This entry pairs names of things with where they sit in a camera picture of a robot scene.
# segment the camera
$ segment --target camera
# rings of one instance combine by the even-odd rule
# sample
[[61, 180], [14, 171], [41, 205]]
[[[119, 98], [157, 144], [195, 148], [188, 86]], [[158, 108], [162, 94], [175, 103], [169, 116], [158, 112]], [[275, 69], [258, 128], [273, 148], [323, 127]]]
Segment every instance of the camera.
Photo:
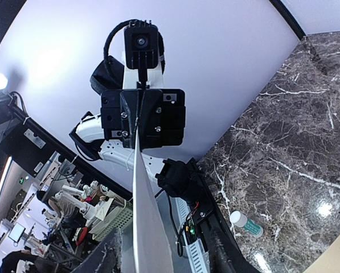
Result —
[[153, 69], [158, 65], [158, 28], [151, 21], [131, 21], [124, 29], [124, 40], [129, 69]]

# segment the black cable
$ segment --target black cable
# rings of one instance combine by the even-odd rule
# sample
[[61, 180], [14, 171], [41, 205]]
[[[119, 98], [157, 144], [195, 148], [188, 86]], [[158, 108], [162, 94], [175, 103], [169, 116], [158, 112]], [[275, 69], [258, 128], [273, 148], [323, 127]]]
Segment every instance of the black cable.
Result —
[[116, 79], [116, 76], [112, 72], [112, 67], [111, 67], [111, 64], [110, 64], [110, 61], [109, 61], [109, 47], [110, 47], [110, 44], [111, 44], [115, 34], [118, 33], [122, 28], [128, 26], [130, 21], [133, 21], [133, 20], [135, 20], [135, 19], [124, 21], [124, 22], [120, 23], [118, 26], [116, 26], [110, 32], [109, 36], [107, 37], [107, 39], [105, 41], [105, 45], [104, 45], [104, 66], [105, 66], [105, 69], [108, 72], [108, 74], [110, 75], [110, 77], [113, 79], [113, 81], [119, 86], [121, 85], [121, 84], [119, 84], [120, 81], [118, 81], [118, 79]]
[[54, 179], [54, 180], [52, 180], [52, 182], [54, 182], [54, 181], [61, 181], [61, 180], [65, 180], [65, 179], [69, 179], [69, 178], [73, 178], [73, 177], [74, 177], [74, 175], [72, 175], [70, 177], [64, 177], [64, 178], [61, 178], [61, 179]]
[[164, 191], [164, 189], [160, 189], [159, 192], [156, 193], [156, 195], [154, 196], [154, 198], [157, 198], [163, 191]]
[[76, 149], [77, 149], [77, 151], [79, 152], [79, 154], [80, 154], [85, 160], [87, 160], [87, 161], [96, 161], [96, 159], [87, 158], [87, 157], [80, 151], [80, 149], [79, 149], [79, 147], [77, 146], [77, 144], [75, 144], [75, 146], [76, 146]]
[[65, 175], [64, 173], [61, 173], [61, 171], [60, 171], [60, 169], [61, 169], [61, 166], [58, 168], [58, 173], [60, 174], [60, 175], [62, 175], [62, 176], [72, 176], [73, 174], [67, 174], [67, 175]]
[[12, 91], [12, 92], [10, 92], [9, 94], [13, 94], [13, 95], [16, 95], [16, 96], [19, 97], [19, 100], [21, 101], [21, 105], [22, 105], [22, 110], [23, 110], [23, 112], [24, 112], [25, 114], [28, 115], [27, 109], [26, 109], [26, 105], [24, 104], [24, 100], [23, 100], [22, 95], [19, 94], [17, 91]]
[[177, 254], [179, 255], [179, 257], [182, 257], [182, 255], [183, 255], [183, 245], [182, 245], [180, 234], [182, 234], [182, 229], [183, 229], [184, 225], [180, 229], [180, 233], [179, 233], [177, 231], [175, 220], [174, 220], [174, 215], [172, 213], [172, 204], [171, 204], [170, 196], [167, 193], [166, 193], [166, 196], [167, 196], [167, 200], [169, 202], [171, 224], [172, 224], [172, 227], [174, 228], [174, 231], [175, 231], [175, 234], [176, 234], [176, 237], [177, 237], [177, 241], [176, 241]]

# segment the computer monitor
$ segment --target computer monitor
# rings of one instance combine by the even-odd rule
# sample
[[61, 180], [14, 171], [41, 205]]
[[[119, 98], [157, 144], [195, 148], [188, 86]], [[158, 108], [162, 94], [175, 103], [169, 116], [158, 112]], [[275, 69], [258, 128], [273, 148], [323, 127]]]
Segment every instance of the computer monitor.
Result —
[[18, 243], [21, 239], [26, 228], [19, 223], [15, 223], [13, 229], [10, 231], [8, 237], [12, 239], [15, 243]]

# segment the white bottle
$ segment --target white bottle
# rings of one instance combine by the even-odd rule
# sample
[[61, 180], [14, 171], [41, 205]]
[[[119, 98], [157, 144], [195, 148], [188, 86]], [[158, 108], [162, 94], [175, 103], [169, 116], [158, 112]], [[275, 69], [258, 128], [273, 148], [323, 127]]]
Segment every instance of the white bottle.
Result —
[[263, 228], [260, 225], [256, 224], [251, 219], [248, 219], [246, 215], [242, 214], [238, 210], [232, 212], [230, 221], [235, 226], [243, 228], [256, 238], [260, 238], [263, 234]]

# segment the bottle cap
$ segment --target bottle cap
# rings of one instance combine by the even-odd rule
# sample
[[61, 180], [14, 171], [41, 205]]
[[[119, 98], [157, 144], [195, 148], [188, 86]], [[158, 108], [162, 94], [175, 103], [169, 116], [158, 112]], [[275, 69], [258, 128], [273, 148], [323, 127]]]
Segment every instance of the bottle cap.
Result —
[[232, 212], [230, 216], [230, 221], [235, 226], [242, 228], [247, 224], [248, 219], [244, 214], [236, 210], [235, 212]]

